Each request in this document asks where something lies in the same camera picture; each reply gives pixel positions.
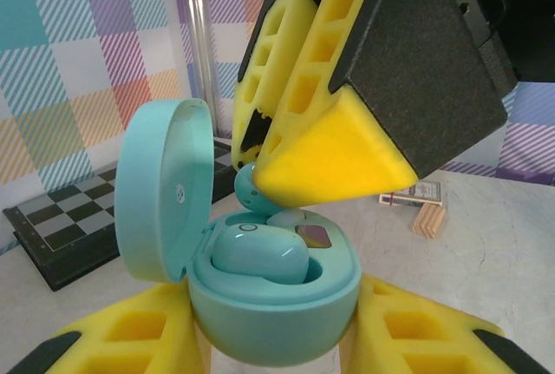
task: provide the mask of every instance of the plaid wall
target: plaid wall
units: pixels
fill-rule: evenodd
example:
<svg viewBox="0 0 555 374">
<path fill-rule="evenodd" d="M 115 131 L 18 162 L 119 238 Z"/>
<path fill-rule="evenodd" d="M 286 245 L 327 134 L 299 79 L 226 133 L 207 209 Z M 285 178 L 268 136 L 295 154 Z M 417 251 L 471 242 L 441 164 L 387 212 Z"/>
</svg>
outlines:
<svg viewBox="0 0 555 374">
<path fill-rule="evenodd" d="M 188 96 L 177 0 L 0 0 L 0 207 L 89 177 L 142 103 Z"/>
<path fill-rule="evenodd" d="M 231 132 L 233 86 L 263 0 L 209 0 L 219 108 Z M 444 168 L 550 185 L 555 179 L 555 84 L 521 83 L 508 95 L 509 122 Z"/>
</svg>

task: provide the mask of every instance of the wooden block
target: wooden block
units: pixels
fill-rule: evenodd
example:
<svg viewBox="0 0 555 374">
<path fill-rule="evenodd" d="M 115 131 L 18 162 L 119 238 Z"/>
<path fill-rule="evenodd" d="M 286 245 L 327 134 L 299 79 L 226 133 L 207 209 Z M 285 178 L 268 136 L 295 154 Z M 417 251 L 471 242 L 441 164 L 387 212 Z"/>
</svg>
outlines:
<svg viewBox="0 0 555 374">
<path fill-rule="evenodd" d="M 445 212 L 445 207 L 427 203 L 418 213 L 411 228 L 412 232 L 427 238 L 435 238 L 445 218 Z"/>
</svg>

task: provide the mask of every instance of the open lid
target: open lid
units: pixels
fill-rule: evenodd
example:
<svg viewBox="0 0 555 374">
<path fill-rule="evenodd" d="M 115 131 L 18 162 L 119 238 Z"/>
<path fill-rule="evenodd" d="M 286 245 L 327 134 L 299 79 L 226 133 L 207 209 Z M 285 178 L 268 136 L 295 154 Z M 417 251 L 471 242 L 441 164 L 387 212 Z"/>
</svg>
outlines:
<svg viewBox="0 0 555 374">
<path fill-rule="evenodd" d="M 137 279 L 180 282 L 212 205 L 212 120 L 200 99 L 141 106 L 127 127 L 115 177 L 115 234 Z"/>
</svg>

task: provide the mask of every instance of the chessboard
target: chessboard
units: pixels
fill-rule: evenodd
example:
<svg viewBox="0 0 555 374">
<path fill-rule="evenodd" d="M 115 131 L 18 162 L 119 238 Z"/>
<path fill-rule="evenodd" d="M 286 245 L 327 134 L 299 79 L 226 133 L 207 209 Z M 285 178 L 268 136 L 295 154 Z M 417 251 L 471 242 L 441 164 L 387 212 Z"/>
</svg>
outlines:
<svg viewBox="0 0 555 374">
<path fill-rule="evenodd" d="M 231 149 L 214 142 L 212 203 L 233 193 Z M 95 177 L 45 194 L 4 215 L 15 236 L 52 291 L 79 279 L 119 255 L 114 230 L 117 166 Z"/>
</svg>

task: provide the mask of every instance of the mint green earbud case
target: mint green earbud case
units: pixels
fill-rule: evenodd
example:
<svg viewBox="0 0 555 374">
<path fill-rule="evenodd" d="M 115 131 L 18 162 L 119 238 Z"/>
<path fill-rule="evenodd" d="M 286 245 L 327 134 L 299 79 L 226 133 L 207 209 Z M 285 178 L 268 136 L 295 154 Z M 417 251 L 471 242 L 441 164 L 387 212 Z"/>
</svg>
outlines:
<svg viewBox="0 0 555 374">
<path fill-rule="evenodd" d="M 321 356 L 340 340 L 356 307 L 362 270 L 354 247 L 333 222 L 304 211 L 301 222 L 286 228 L 310 250 L 302 284 L 219 271 L 212 265 L 218 235 L 234 224 L 266 224 L 271 216 L 244 209 L 209 223 L 213 167 L 203 101 L 149 102 L 136 111 L 115 182 L 116 238 L 127 269 L 160 283 L 187 276 L 200 329 L 231 358 L 278 367 Z"/>
</svg>

